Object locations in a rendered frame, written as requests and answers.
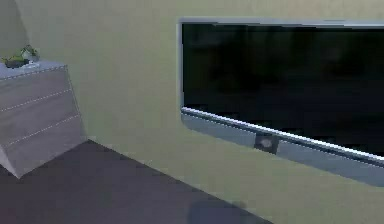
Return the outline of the grey framed television set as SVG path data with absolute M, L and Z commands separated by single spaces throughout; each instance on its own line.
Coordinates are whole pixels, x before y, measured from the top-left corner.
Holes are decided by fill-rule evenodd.
M 178 22 L 189 129 L 384 187 L 384 21 Z

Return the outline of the grey chest of drawers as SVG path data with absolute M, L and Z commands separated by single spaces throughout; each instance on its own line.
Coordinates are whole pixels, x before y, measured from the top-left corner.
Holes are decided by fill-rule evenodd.
M 20 178 L 87 136 L 65 64 L 0 64 L 0 165 Z

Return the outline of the small green house plant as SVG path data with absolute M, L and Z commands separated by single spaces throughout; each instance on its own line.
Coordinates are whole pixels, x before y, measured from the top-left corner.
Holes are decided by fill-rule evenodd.
M 38 51 L 31 45 L 26 45 L 20 50 L 19 54 L 15 54 L 8 58 L 0 58 L 0 61 L 10 69 L 20 68 L 24 65 L 34 63 L 40 60 Z

